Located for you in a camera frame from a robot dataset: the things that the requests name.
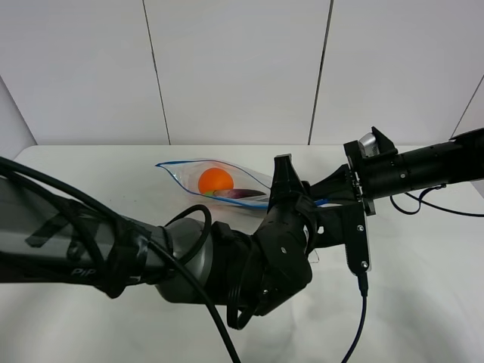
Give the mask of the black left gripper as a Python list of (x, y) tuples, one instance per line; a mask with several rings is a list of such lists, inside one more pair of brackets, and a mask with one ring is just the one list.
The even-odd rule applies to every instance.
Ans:
[(229, 285), (227, 316), (264, 316), (303, 290), (312, 280), (309, 250), (343, 245), (346, 205), (314, 202), (293, 168), (291, 154), (274, 158), (267, 214), (249, 238), (240, 275)]

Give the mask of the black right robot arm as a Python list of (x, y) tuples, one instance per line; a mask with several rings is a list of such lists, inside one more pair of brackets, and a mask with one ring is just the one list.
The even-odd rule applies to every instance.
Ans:
[(348, 163), (309, 188), (314, 200), (358, 201), (372, 216), (376, 199), (483, 179), (483, 130), (400, 153), (380, 130), (344, 144)]

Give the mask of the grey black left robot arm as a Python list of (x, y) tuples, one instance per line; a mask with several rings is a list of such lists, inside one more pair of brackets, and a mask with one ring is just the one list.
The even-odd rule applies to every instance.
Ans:
[(268, 208), (253, 234), (213, 221), (196, 205), (164, 226), (121, 216), (62, 181), (1, 161), (1, 280), (85, 284), (117, 298), (152, 284), (172, 303), (225, 306), (241, 329), (303, 290), (309, 254), (343, 245), (362, 296), (368, 293), (368, 245), (360, 203), (325, 207), (287, 155), (275, 158)]

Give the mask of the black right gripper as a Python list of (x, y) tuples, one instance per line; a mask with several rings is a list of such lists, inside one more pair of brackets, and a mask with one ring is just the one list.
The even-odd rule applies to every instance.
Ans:
[(383, 162), (393, 161), (398, 155), (398, 149), (375, 126), (371, 131), (377, 138), (380, 154), (375, 157), (363, 157), (357, 141), (343, 145), (348, 164), (343, 164), (327, 178), (312, 185), (309, 193), (314, 200), (357, 201), (364, 205), (367, 216), (376, 214), (374, 200), (376, 199), (372, 179), (376, 167)]

